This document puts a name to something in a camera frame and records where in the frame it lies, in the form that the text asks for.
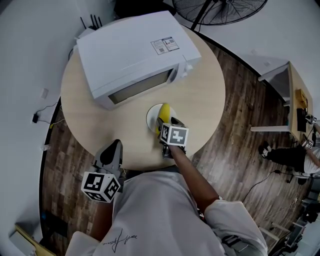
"microwave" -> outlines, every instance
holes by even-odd
[[[94,100],[108,110],[188,75],[201,55],[169,11],[120,20],[77,40]]]

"wooden floor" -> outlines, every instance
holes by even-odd
[[[288,109],[272,88],[257,81],[257,77],[238,61],[210,45],[225,79],[225,107],[220,124],[210,140],[193,156],[192,162],[226,200],[242,201],[249,189],[271,171],[286,167],[261,158],[258,146],[268,141],[273,148],[290,147],[285,132],[251,132],[251,126],[284,125]],[[57,121],[63,118],[59,111]],[[90,233],[97,204],[81,192],[81,181],[90,166],[90,155],[72,136],[66,122],[53,127],[51,149],[47,153],[43,173],[42,210],[48,210],[68,223],[68,237],[54,234],[53,249],[64,255],[75,231]],[[289,227],[299,210],[309,183],[288,184],[284,174],[272,173],[257,185],[244,201],[245,207],[264,228],[271,222]]]

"label sticker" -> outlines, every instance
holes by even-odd
[[[151,42],[151,44],[158,55],[179,49],[179,46],[172,37],[167,37],[157,41],[153,41]]]

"fan grille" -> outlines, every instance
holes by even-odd
[[[206,0],[172,0],[180,16],[194,22]],[[198,24],[225,25],[242,21],[261,10],[267,0],[212,0]]]

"black shoe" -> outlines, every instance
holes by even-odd
[[[269,146],[268,142],[264,141],[262,146],[263,146],[264,149],[266,149],[269,152],[271,152],[272,148]]]
[[[269,153],[269,151],[261,145],[259,146],[258,151],[263,158],[266,158]]]

